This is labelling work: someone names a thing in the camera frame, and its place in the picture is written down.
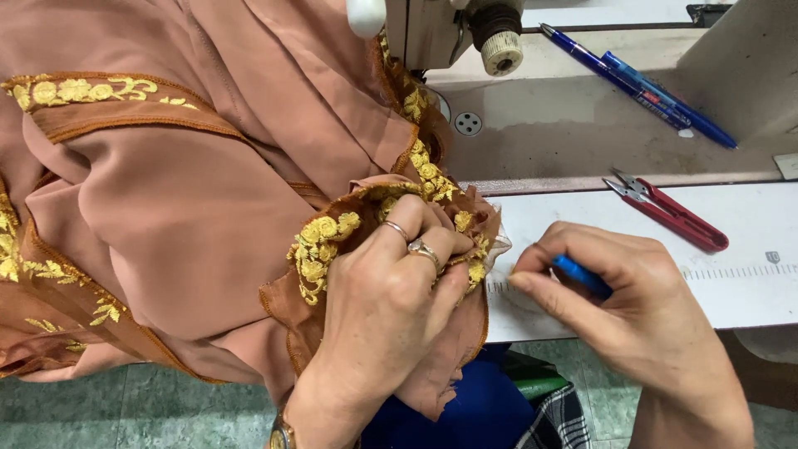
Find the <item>brown sheer fabric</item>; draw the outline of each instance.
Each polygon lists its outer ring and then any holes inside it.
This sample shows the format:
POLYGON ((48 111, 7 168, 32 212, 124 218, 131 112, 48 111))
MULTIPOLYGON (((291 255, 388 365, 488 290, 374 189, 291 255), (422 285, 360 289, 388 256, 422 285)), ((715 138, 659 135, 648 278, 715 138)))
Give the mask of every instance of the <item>brown sheer fabric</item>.
POLYGON ((149 360, 282 397, 323 332, 330 258, 304 244, 347 252, 410 193, 477 243, 450 260, 473 292, 397 392, 440 414, 487 332, 498 214, 434 165, 445 121, 343 0, 6 2, 0 39, 3 375, 149 360), (294 238, 327 219, 337 240, 294 238))

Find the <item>blue cloth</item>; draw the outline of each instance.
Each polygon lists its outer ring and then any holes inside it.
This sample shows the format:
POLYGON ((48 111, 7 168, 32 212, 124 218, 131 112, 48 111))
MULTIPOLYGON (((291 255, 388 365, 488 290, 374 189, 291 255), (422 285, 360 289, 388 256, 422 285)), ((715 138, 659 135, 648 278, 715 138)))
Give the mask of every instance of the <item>blue cloth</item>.
POLYGON ((457 397, 437 423, 402 403, 385 401, 362 434, 364 449, 508 449, 531 426, 532 406, 501 371, 509 344, 485 345, 454 383, 457 397))

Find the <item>right hand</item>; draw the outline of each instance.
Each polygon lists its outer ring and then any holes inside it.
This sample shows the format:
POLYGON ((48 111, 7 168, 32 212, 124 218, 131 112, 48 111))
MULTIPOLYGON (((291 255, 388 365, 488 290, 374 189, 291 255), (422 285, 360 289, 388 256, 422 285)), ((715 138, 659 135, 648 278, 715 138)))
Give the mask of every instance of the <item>right hand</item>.
POLYGON ((557 222, 524 250, 509 281, 645 387, 688 407, 739 389, 723 344, 656 240, 557 222), (552 279, 558 254, 601 276, 613 295, 600 304, 581 285, 552 279))

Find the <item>peach fabric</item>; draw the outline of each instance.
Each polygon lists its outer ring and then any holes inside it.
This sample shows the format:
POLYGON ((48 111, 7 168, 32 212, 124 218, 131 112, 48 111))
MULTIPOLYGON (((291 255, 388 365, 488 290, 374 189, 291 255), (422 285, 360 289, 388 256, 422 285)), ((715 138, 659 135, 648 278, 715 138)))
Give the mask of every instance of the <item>peach fabric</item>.
MULTIPOLYGON (((251 140, 136 125, 54 144, 13 98, 0 97, 0 175, 21 222, 32 217, 47 244, 197 375, 265 384, 282 397, 294 383, 287 329, 266 313, 259 287, 289 273, 286 253, 303 223, 346 195, 351 180, 389 173, 414 135, 383 99, 344 0, 3 2, 0 41, 3 80, 57 71, 162 77, 251 140), (37 187, 47 172, 53 180, 37 187)), ((411 165, 402 175, 419 181, 411 165)), ((398 392, 430 418, 481 343, 482 294, 464 302, 398 392)), ((3 336, 28 318, 14 298, 0 296, 9 311, 0 316, 4 368, 3 336)), ((69 366, 42 365, 22 378, 68 379, 135 359, 88 343, 69 366)))

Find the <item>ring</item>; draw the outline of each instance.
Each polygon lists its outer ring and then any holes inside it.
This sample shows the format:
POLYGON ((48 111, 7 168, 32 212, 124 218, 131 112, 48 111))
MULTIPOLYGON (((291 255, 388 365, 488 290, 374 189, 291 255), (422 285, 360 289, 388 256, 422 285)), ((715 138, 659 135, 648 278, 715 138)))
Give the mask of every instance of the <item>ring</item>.
POLYGON ((410 251, 410 254, 414 256, 424 256, 430 259, 435 264, 435 270, 437 271, 440 262, 438 261, 438 255, 435 254, 432 248, 430 248, 421 237, 418 237, 416 240, 410 242, 407 245, 407 250, 410 251))
POLYGON ((401 234, 402 238, 405 239, 405 241, 410 240, 410 238, 407 237, 407 232, 405 232, 405 230, 402 229, 398 224, 396 224, 396 223, 394 223, 392 221, 388 221, 388 220, 383 221, 382 224, 388 225, 391 228, 396 229, 397 232, 399 232, 401 234))

